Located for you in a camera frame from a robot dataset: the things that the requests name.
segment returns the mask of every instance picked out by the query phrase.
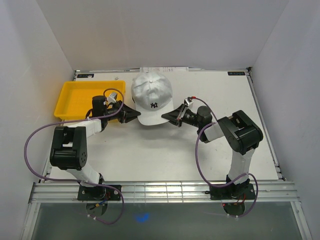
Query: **black mounting plate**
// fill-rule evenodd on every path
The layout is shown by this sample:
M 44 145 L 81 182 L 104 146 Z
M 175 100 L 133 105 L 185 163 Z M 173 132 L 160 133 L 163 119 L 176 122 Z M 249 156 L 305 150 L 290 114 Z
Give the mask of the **black mounting plate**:
M 208 194 L 210 194 L 211 200 L 234 200 L 234 198 L 231 197 L 230 193 L 226 191 L 225 188 L 216 188 L 210 186 Z M 254 185 L 249 183 L 243 189 L 240 199 L 243 199 L 244 194 L 246 200 L 254 200 L 256 197 Z
M 114 187 L 116 189 L 119 190 L 119 192 L 121 192 L 121 185 L 109 185 L 111 187 Z M 77 200 L 79 201 L 99 201 L 97 199 L 95 199 L 88 191 L 86 191 L 88 189 L 88 187 L 85 186 L 79 186 L 79 191 L 78 191 L 78 197 Z M 106 194 L 109 196 L 108 201 L 119 201 L 121 200 L 120 194 L 115 194 L 115 191 L 105 187 L 105 191 Z

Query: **cap brim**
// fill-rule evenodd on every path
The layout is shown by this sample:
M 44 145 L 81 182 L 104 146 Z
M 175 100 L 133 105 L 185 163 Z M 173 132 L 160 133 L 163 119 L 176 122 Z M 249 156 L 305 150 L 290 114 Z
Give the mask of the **cap brim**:
M 171 98 L 167 105 L 156 111 L 149 111 L 136 103 L 135 110 L 141 113 L 141 115 L 138 116 L 138 120 L 142 125 L 151 126 L 164 124 L 169 122 L 169 120 L 164 119 L 161 116 L 162 114 L 166 114 L 174 110 L 174 101 Z

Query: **cap logo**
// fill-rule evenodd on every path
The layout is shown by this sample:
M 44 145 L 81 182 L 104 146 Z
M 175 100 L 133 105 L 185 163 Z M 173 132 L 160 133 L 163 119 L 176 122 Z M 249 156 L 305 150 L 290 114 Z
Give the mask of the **cap logo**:
M 151 108 L 154 108 L 154 109 L 155 109 L 155 108 L 157 108 L 157 107 L 158 107 L 158 103 L 156 103 L 156 102 L 155 102 L 155 103 L 151 103 Z

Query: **white table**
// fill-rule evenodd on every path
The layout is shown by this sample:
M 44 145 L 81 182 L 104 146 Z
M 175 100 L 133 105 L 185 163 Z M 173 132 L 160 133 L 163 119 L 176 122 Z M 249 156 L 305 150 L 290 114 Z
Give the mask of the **white table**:
M 93 78 L 77 81 L 124 80 L 125 104 L 135 105 L 131 84 L 137 72 L 94 73 Z M 226 71 L 173 71 L 163 73 L 172 84 L 174 107 L 188 96 L 205 100 L 217 118 L 231 116 L 243 110 L 261 129 L 262 123 L 246 76 L 228 76 Z M 193 112 L 201 106 L 194 101 Z M 106 129 L 88 139 L 87 162 L 106 181 L 201 181 L 195 162 L 197 128 L 170 123 L 144 126 L 137 119 L 127 124 L 110 122 Z M 225 180 L 232 159 L 232 149 L 226 139 L 199 144 L 199 162 L 207 179 Z M 256 149 L 250 172 L 258 180 L 277 180 L 272 154 L 266 138 Z M 52 178 L 72 178 L 66 171 L 53 167 Z

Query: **metal frame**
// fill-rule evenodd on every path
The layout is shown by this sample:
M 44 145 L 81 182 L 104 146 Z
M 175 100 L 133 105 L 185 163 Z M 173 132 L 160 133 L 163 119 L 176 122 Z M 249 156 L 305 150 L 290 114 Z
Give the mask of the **metal frame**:
M 190 72 L 194 71 L 210 71 L 200 68 L 189 68 Z M 270 152 L 272 154 L 276 171 L 279 179 L 273 181 L 258 181 L 259 192 L 258 202 L 291 202 L 292 210 L 296 218 L 297 225 L 300 230 L 302 239 L 312 239 L 304 213 L 301 208 L 300 198 L 295 188 L 295 184 L 291 181 L 284 181 L 279 167 L 277 157 L 273 145 L 270 141 L 270 136 L 266 128 L 264 118 L 261 113 L 260 106 L 258 104 L 257 96 L 254 90 L 253 81 L 250 76 L 250 72 L 246 69 L 237 69 L 235 71 L 244 71 L 246 73 L 248 83 L 252 92 L 252 96 L 263 126 L 265 137 L 269 145 Z M 83 71 L 83 73 L 91 73 L 92 71 Z M 107 71 L 94 71 L 95 73 L 105 72 L 139 72 L 139 69 L 126 69 L 126 70 L 107 70 Z M 76 70 L 74 77 L 82 73 L 82 71 Z M 46 159 L 44 175 L 50 173 L 50 161 Z M 215 184 L 223 184 L 224 182 L 215 181 Z M 104 182 L 104 184 L 120 184 L 122 185 L 122 194 L 124 196 L 125 203 L 220 203 L 222 200 L 210 200 L 210 195 L 204 192 L 209 189 L 205 182 L 193 181 L 193 182 Z M 34 184 L 29 206 L 27 210 L 26 219 L 24 222 L 24 228 L 21 234 L 21 239 L 28 240 L 32 238 L 33 231 L 38 218 L 41 203 L 84 203 L 78 201 L 78 189 L 77 183 L 55 183 L 50 181 L 41 181 Z

